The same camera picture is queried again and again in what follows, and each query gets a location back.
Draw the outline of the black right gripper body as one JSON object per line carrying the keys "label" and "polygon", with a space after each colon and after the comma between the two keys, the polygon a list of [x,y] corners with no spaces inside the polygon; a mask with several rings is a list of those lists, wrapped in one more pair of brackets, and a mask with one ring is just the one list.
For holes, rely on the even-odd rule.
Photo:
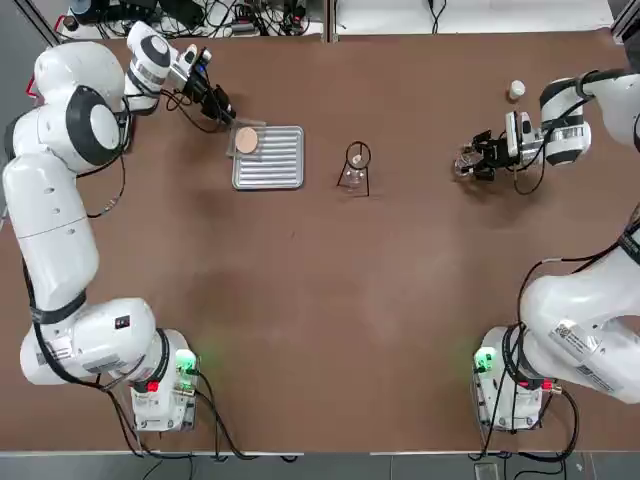
{"label": "black right gripper body", "polygon": [[483,169],[494,172],[510,166],[508,142],[506,139],[490,139],[483,143]]}

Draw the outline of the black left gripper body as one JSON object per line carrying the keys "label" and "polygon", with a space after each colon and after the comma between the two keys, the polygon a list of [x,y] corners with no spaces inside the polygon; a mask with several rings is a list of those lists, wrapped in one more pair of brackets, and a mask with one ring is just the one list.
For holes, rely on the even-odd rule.
{"label": "black left gripper body", "polygon": [[194,103],[207,103],[215,100],[206,72],[191,72],[180,92]]}

